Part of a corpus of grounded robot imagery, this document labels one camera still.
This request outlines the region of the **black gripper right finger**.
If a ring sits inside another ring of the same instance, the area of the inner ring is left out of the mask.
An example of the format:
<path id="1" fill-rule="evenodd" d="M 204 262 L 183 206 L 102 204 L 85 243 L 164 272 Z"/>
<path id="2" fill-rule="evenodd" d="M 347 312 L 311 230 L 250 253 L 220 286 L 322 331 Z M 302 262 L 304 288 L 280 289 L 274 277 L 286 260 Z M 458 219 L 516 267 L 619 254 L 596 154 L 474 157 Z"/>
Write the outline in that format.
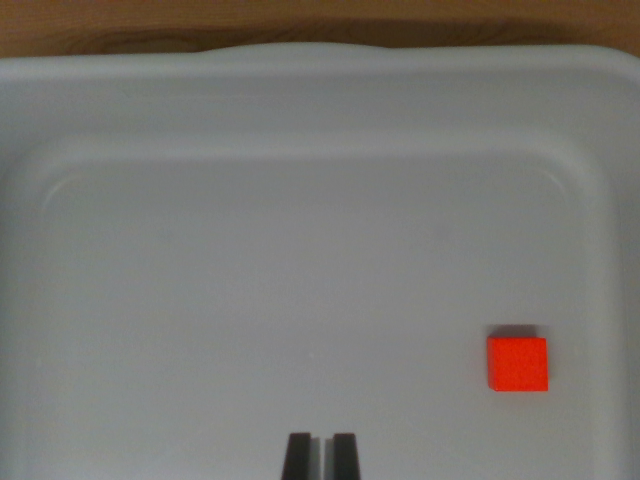
<path id="1" fill-rule="evenodd" d="M 325 480 L 360 480 L 361 470 L 354 433 L 336 433 L 325 440 Z"/>

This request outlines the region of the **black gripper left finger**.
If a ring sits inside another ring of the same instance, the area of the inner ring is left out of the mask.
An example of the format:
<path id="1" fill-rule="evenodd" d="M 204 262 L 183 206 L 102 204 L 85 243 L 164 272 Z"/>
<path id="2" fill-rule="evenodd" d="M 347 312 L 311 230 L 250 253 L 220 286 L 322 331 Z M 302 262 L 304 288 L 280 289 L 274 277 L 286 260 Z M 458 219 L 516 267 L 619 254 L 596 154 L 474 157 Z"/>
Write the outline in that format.
<path id="1" fill-rule="evenodd" d="M 320 439 L 309 432 L 291 433 L 288 438 L 282 480 L 315 480 L 321 474 Z"/>

